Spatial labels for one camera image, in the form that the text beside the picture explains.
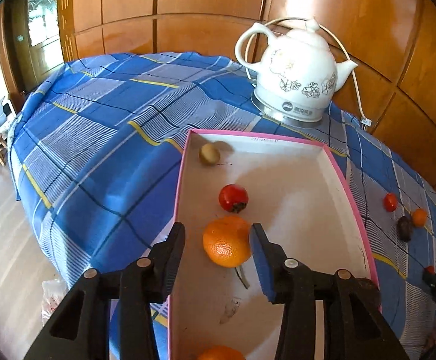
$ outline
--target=bed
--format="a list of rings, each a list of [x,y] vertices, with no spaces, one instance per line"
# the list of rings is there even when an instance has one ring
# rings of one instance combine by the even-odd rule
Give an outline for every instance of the bed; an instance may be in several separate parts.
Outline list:
[[[240,65],[194,52],[66,63],[30,95],[8,136],[16,196],[44,254],[71,286],[85,269],[124,268],[165,239],[190,128],[319,140],[331,148],[360,210],[383,315],[417,359],[436,314],[421,280],[424,267],[436,271],[436,193],[333,103],[319,127],[291,129],[262,117],[250,101],[252,90]],[[393,214],[382,206],[387,192],[398,196]],[[429,213],[427,223],[403,243],[395,223],[417,207]],[[111,348],[117,355],[115,307]],[[152,305],[151,312],[165,359],[167,304]]]

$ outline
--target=floral pattern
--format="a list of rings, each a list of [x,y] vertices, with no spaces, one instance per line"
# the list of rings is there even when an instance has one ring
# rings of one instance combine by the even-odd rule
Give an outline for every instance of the floral pattern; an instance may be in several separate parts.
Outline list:
[[[301,91],[302,94],[306,95],[306,97],[314,97],[317,99],[320,95],[320,90],[317,82],[310,82],[308,86],[305,86]]]
[[[286,79],[284,77],[281,77],[281,82],[279,83],[279,87],[285,92],[297,91],[300,86],[301,84],[298,83],[298,81],[291,81],[290,79]]]
[[[336,73],[333,73],[331,78],[325,79],[321,86],[323,87],[323,95],[330,95],[334,92],[334,87],[336,85]]]
[[[293,75],[295,61],[289,58],[282,50],[274,50],[271,54],[270,72],[277,74],[281,79],[279,86],[285,92],[297,91],[301,84],[298,80],[289,79]]]

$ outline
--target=doorway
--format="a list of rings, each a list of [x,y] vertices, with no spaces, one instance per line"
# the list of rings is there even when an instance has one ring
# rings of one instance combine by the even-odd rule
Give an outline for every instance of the doorway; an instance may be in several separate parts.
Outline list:
[[[6,0],[11,20],[7,31],[24,89],[29,92],[63,64],[57,0]]]

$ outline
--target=small orange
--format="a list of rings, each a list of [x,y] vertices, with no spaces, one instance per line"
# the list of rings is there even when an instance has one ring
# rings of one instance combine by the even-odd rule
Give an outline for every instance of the small orange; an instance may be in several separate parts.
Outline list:
[[[245,357],[235,349],[227,346],[217,345],[205,350],[196,360],[246,360]]]
[[[228,215],[208,223],[203,232],[203,247],[214,263],[235,268],[251,257],[250,224]]]
[[[426,224],[427,212],[422,208],[417,208],[413,212],[413,225],[415,227],[423,227]]]

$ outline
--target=potato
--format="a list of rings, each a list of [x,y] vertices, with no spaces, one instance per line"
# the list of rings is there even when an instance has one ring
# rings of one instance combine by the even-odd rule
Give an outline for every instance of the potato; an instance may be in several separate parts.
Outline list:
[[[200,161],[205,165],[216,165],[221,158],[214,144],[207,143],[200,149]]]

